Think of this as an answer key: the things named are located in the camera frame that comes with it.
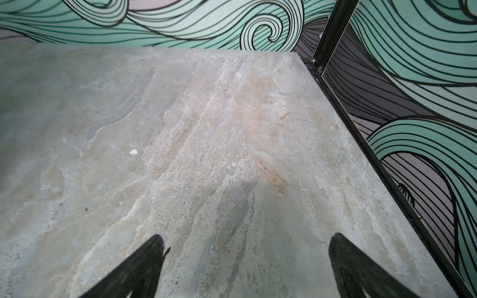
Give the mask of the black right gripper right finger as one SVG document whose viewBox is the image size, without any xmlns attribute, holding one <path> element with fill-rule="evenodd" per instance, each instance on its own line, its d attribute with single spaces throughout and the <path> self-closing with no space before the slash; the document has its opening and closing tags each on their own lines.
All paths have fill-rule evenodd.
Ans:
<svg viewBox="0 0 477 298">
<path fill-rule="evenodd" d="M 342 298 L 416 298 L 418 295 L 392 277 L 341 233 L 330 241 L 329 257 Z"/>
</svg>

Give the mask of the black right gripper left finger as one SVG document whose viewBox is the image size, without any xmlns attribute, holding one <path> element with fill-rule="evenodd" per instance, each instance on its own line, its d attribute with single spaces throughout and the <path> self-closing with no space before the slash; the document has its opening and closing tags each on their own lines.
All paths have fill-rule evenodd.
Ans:
<svg viewBox="0 0 477 298">
<path fill-rule="evenodd" d="M 153 235 L 105 278 L 85 292 L 84 298 L 153 298 L 170 249 Z"/>
</svg>

